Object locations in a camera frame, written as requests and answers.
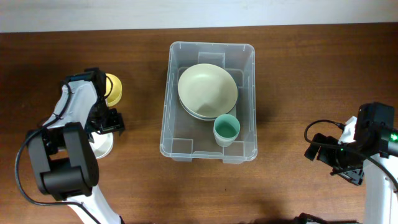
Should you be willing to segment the yellow bowl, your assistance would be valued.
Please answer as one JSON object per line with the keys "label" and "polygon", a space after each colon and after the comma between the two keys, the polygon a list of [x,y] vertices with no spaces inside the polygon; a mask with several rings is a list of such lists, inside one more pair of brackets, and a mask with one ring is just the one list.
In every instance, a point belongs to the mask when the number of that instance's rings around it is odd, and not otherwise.
{"label": "yellow bowl", "polygon": [[110,73],[106,74],[106,92],[104,96],[109,107],[119,103],[122,97],[122,83],[120,79]]}

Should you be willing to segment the white bowl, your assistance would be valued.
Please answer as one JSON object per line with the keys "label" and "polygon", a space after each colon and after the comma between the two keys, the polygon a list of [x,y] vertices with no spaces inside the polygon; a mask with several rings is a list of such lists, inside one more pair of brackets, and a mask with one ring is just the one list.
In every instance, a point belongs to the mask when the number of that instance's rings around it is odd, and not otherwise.
{"label": "white bowl", "polygon": [[101,159],[107,156],[112,148],[114,143],[113,133],[107,134],[97,134],[92,133],[93,140],[90,141],[91,149],[97,159]]}

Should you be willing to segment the blue bowl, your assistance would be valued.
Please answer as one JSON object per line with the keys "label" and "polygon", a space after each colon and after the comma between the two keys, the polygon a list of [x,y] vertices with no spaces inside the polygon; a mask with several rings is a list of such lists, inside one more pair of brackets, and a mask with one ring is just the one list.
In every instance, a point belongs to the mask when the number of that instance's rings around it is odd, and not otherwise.
{"label": "blue bowl", "polygon": [[[180,102],[182,108],[183,108],[189,115],[193,116],[193,117],[196,118],[196,119],[199,119],[199,120],[202,120],[202,121],[215,121],[215,120],[216,120],[216,117],[214,117],[214,118],[209,118],[209,117],[197,115],[196,113],[190,111],[190,110],[182,103],[181,100],[179,100],[179,102]],[[236,106],[234,106],[234,108],[233,108],[231,111],[229,111],[228,114],[230,114],[230,115],[234,116],[235,118],[237,118],[238,116],[237,116]]]}

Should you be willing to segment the cream bowl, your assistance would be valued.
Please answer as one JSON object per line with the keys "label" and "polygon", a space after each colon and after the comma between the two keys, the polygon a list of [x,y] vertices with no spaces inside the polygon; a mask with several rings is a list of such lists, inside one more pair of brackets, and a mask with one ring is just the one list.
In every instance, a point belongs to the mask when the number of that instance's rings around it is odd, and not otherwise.
{"label": "cream bowl", "polygon": [[238,101],[238,86],[233,77],[209,63],[187,68],[178,79],[177,90],[181,104],[205,119],[229,113]]}

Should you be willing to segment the clear plastic storage bin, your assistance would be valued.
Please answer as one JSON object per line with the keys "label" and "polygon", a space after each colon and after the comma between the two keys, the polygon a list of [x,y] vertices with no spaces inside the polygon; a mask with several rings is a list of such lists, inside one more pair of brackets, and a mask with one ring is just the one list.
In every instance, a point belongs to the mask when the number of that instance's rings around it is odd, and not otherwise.
{"label": "clear plastic storage bin", "polygon": [[[228,147],[216,143],[213,120],[190,115],[178,98],[181,74],[198,63],[225,69],[238,87],[238,100],[230,112],[241,129]],[[160,152],[175,161],[219,159],[225,164],[252,161],[257,156],[255,49],[249,44],[174,42],[169,50]]]}

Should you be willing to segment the green cup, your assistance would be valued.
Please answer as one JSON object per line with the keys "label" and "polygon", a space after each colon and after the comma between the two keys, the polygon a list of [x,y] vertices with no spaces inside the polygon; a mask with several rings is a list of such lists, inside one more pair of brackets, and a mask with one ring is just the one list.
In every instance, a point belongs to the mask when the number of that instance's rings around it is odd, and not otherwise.
{"label": "green cup", "polygon": [[216,143],[221,147],[230,146],[240,132],[238,119],[231,114],[222,114],[215,119],[213,134]]}

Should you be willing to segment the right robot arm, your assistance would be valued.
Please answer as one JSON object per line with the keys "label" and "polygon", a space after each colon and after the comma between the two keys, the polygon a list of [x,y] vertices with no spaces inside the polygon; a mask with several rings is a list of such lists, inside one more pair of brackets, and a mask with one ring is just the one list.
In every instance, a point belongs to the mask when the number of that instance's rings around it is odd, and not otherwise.
{"label": "right robot arm", "polygon": [[[308,138],[317,123],[331,123],[342,130],[339,139],[321,133]],[[397,130],[385,121],[351,117],[338,123],[321,119],[304,131],[310,144],[305,157],[317,159],[354,185],[366,185],[365,223],[397,223]]]}

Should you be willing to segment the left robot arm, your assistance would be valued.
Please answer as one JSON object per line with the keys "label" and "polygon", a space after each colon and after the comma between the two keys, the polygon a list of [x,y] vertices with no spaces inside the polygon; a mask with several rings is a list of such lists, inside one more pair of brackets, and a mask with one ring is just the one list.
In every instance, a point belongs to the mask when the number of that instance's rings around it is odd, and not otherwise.
{"label": "left robot arm", "polygon": [[21,148],[29,152],[38,189],[67,205],[84,223],[123,223],[99,188],[95,149],[111,149],[113,133],[123,132],[121,113],[109,108],[107,87],[116,84],[99,68],[67,76],[52,115],[27,133]]}

